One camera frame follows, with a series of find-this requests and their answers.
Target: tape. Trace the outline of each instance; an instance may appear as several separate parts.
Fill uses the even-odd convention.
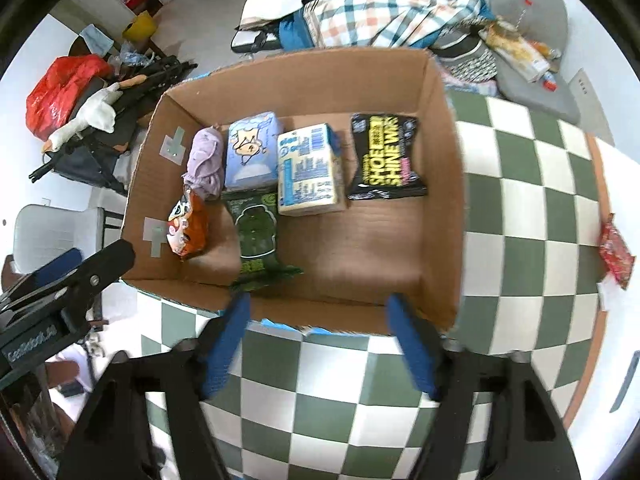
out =
[[[151,257],[159,258],[162,244],[169,243],[166,239],[166,220],[156,220],[145,216],[142,239],[145,242],[151,242]]]
[[[164,156],[167,160],[181,166],[185,152],[185,147],[182,145],[183,137],[184,130],[180,126],[175,129],[173,139],[165,135],[162,146],[160,147],[160,156]]]

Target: cream colored box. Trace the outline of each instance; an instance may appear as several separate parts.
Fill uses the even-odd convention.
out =
[[[278,212],[300,216],[346,208],[340,139],[328,124],[278,136]]]

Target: open brown box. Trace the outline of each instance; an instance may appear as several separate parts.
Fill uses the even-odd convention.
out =
[[[168,244],[152,257],[145,217],[166,220],[182,192],[191,141],[204,126],[272,110],[285,131],[328,123],[340,135],[345,181],[356,156],[350,117],[390,112],[418,117],[412,165],[429,194],[350,202],[344,212],[278,218],[278,257],[305,273],[252,294],[252,318],[291,326],[388,333],[384,303],[405,293],[441,328],[460,298],[463,170],[452,114],[430,54],[414,49],[309,50],[246,62],[187,81],[160,99],[134,173],[122,229],[136,264],[124,280],[168,300],[219,310],[238,275],[238,236],[222,202],[207,203],[206,251],[185,262]],[[184,130],[182,165],[159,155]]]

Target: white chair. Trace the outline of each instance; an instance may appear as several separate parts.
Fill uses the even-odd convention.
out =
[[[105,229],[120,229],[107,224],[121,221],[123,215],[101,207],[69,211],[31,204],[23,207],[15,219],[14,261],[17,272],[29,274],[72,247],[87,259],[104,246]]]

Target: light blue tissue pack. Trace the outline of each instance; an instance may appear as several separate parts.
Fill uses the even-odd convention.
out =
[[[240,191],[278,183],[280,121],[264,112],[229,126],[225,187]]]

